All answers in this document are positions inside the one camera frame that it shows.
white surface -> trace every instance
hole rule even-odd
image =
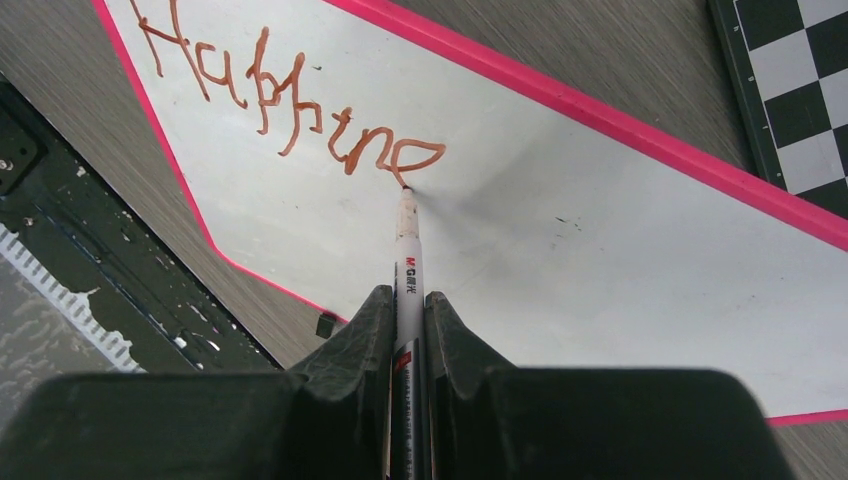
[[[426,288],[510,360],[713,367],[770,416],[848,407],[843,251],[319,0],[180,2],[186,37],[231,52],[246,111],[216,85],[207,103],[158,39],[157,77],[129,2],[109,5],[216,245],[244,267],[348,318],[391,283],[398,185],[376,148],[351,176],[327,152],[330,113],[351,106],[345,151],[381,125],[447,145],[405,176]],[[167,28],[165,2],[139,7]],[[282,79],[304,52],[301,100],[324,111],[323,135],[304,112],[288,157],[289,97],[259,136],[244,78],[266,25],[265,70]]]
[[[764,102],[819,79],[805,30],[755,48],[749,56]]]
[[[793,195],[845,178],[833,130],[779,148],[777,156]]]
[[[848,69],[822,78],[821,86],[830,124],[833,128],[848,125]]]
[[[845,0],[801,0],[798,7],[801,8],[805,27],[812,27],[823,20],[848,12],[848,2]]]

black metal frame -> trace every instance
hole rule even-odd
[[[130,353],[142,368],[281,369],[5,82],[0,82],[0,154],[17,155],[13,170],[0,171],[0,222],[68,289],[96,290],[89,297],[95,319],[133,343]],[[178,336],[182,347],[174,341]]]

